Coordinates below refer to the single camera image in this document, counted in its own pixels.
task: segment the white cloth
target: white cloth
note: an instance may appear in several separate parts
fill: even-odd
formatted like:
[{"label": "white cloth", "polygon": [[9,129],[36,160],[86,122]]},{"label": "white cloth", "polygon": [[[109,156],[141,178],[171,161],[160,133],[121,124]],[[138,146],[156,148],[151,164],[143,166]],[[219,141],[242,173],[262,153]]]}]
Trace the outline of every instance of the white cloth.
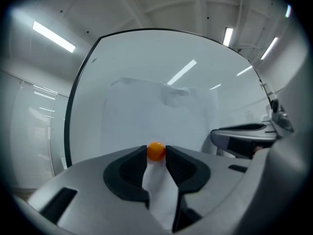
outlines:
[{"label": "white cloth", "polygon": [[[211,130],[219,128],[216,90],[176,89],[165,84],[121,78],[111,85],[103,115],[99,155],[161,142],[210,154]],[[152,162],[143,177],[149,212],[171,230],[178,188],[165,160]]]}]

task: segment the white ceiling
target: white ceiling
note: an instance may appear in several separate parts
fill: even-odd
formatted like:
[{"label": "white ceiling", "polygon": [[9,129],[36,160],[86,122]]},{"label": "white ceiling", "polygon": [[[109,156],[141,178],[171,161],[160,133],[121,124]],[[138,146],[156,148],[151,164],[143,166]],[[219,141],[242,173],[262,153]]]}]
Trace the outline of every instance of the white ceiling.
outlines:
[{"label": "white ceiling", "polygon": [[[222,42],[225,28],[231,27],[230,47],[257,68],[273,38],[281,38],[288,27],[286,9],[283,0],[23,0],[11,8],[3,54],[73,81],[101,36],[153,27]],[[74,52],[32,30],[34,21],[76,45]]]}]

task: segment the ping pong ball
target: ping pong ball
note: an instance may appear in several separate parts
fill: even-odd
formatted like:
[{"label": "ping pong ball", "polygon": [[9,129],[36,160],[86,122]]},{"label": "ping pong ball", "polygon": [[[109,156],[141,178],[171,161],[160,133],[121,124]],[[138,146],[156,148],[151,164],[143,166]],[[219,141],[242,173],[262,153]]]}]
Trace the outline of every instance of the ping pong ball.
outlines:
[{"label": "ping pong ball", "polygon": [[147,156],[152,161],[160,161],[165,157],[165,146],[159,142],[153,142],[147,147]]}]

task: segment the white wall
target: white wall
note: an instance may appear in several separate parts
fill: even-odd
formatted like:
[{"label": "white wall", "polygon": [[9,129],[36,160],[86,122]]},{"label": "white wall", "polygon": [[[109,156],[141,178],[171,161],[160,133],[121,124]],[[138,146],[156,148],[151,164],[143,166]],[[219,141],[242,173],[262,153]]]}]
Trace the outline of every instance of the white wall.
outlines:
[{"label": "white wall", "polygon": [[46,87],[65,96],[69,96],[72,88],[72,82],[18,60],[0,59],[0,69],[21,80]]},{"label": "white wall", "polygon": [[294,19],[277,43],[276,50],[261,63],[257,72],[262,82],[268,83],[272,92],[277,92],[296,74],[308,54],[309,42]]}]

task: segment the orange ball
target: orange ball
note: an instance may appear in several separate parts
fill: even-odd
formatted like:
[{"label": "orange ball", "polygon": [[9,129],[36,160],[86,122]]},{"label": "orange ball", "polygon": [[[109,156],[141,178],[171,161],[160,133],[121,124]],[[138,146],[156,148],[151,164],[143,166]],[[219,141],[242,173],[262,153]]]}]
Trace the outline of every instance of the orange ball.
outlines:
[{"label": "orange ball", "polygon": [[165,146],[159,142],[153,142],[147,147],[147,156],[152,161],[160,161],[165,157]]}]

